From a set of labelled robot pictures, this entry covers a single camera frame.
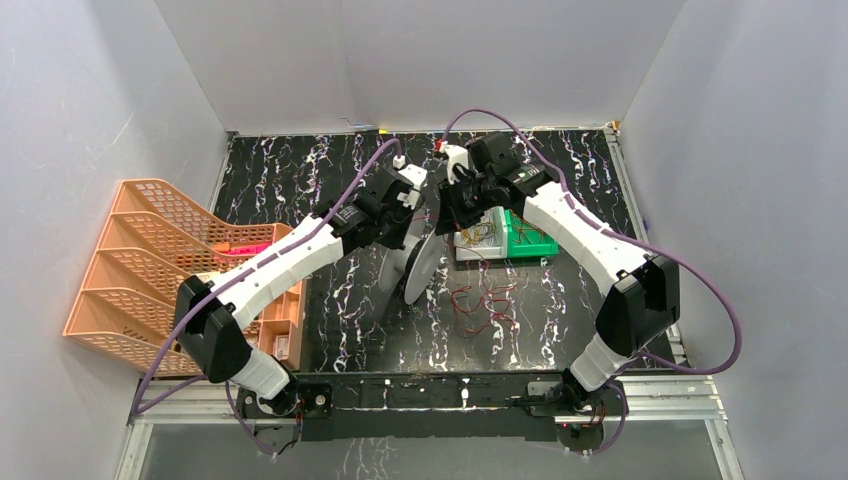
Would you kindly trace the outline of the white perforated cable spool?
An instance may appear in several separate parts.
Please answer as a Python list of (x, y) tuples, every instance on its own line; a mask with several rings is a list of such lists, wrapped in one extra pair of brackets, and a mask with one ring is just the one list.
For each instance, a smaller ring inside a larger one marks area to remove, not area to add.
[(446, 250), (444, 235), (427, 226), (426, 206), (415, 211), (403, 237), (401, 249), (386, 252), (378, 274), (378, 287), (384, 293), (402, 289), (403, 301), (414, 304), (433, 279)]

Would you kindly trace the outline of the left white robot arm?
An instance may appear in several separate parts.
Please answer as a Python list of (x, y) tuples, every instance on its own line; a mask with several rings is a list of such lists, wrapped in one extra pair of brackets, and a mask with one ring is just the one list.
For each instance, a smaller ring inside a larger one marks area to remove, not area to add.
[(205, 282), (186, 278), (176, 298), (175, 330), (183, 352), (212, 383), (233, 382), (256, 394), (275, 416), (294, 411), (297, 380), (281, 361), (246, 340), (245, 329), (302, 279), (372, 244), (404, 249), (423, 204), (425, 169), (387, 168), (344, 200), (328, 200), (281, 240)]

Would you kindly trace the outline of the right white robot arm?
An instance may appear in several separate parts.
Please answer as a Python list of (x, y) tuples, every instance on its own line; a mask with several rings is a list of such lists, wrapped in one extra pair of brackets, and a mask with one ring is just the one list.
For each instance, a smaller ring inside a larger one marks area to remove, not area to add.
[(679, 319), (678, 264), (617, 238), (568, 192), (553, 164), (522, 160), (504, 132), (463, 146), (441, 140), (435, 155), (447, 162), (437, 234), (468, 228), (501, 207), (554, 239), (595, 281), (603, 296), (595, 333), (554, 396), (577, 414), (590, 413), (613, 376)]

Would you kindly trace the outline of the white parts bin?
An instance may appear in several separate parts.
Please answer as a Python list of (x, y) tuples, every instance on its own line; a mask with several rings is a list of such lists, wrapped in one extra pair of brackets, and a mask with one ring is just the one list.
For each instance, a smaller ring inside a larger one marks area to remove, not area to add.
[(477, 224), (454, 234), (455, 256), (458, 261), (506, 259), (506, 241), (504, 209), (495, 207)]

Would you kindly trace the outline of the green parts bin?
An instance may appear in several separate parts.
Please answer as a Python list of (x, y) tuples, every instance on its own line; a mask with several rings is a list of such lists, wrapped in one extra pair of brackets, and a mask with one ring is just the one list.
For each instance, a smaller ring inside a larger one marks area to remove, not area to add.
[(536, 258), (557, 255), (559, 245), (534, 225), (525, 222), (511, 210), (504, 210), (508, 258)]

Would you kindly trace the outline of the pink marker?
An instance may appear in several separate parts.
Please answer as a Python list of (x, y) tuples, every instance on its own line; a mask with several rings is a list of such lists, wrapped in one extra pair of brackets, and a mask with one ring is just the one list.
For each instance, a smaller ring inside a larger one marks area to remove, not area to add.
[(232, 244), (232, 243), (216, 243), (212, 245), (212, 249), (225, 255), (257, 255), (267, 249), (270, 243), (248, 243), (248, 244)]

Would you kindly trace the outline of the orange file organizer rack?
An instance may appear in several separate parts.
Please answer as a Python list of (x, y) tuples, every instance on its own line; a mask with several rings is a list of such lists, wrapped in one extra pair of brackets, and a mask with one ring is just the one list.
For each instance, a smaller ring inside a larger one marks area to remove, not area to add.
[(271, 244), (291, 230), (229, 224), (164, 180), (124, 180), (63, 335), (144, 373), (173, 329), (182, 281), (211, 280), (252, 257), (217, 253), (213, 244)]

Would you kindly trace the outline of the aluminium frame rail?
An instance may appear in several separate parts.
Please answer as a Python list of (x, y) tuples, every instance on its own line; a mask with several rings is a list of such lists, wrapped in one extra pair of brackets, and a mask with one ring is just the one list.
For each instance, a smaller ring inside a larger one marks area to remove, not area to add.
[(236, 389), (154, 381), (131, 410), (117, 479), (294, 479), (302, 444), (292, 420), (236, 418)]

